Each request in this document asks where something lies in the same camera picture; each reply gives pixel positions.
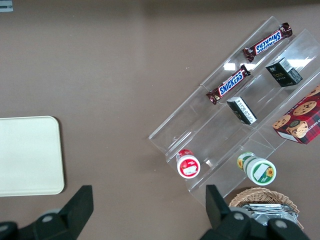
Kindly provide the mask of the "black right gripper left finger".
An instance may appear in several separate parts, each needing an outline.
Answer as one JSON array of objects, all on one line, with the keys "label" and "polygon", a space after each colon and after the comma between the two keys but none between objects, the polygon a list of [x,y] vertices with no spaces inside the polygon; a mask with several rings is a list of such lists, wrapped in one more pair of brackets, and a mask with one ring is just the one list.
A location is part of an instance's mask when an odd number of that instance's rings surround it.
[{"label": "black right gripper left finger", "polygon": [[94,211],[93,188],[83,185],[58,212],[48,212],[18,228],[14,221],[0,223],[2,240],[76,240]]}]

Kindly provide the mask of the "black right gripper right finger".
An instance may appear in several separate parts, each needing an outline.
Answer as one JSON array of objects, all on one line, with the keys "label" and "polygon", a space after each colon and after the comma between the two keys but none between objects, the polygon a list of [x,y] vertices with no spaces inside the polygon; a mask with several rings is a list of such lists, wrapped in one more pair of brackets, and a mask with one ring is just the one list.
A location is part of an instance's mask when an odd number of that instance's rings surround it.
[{"label": "black right gripper right finger", "polygon": [[270,219],[264,226],[240,211],[231,211],[216,185],[207,185],[205,208],[211,229],[202,240],[308,240],[292,221]]}]

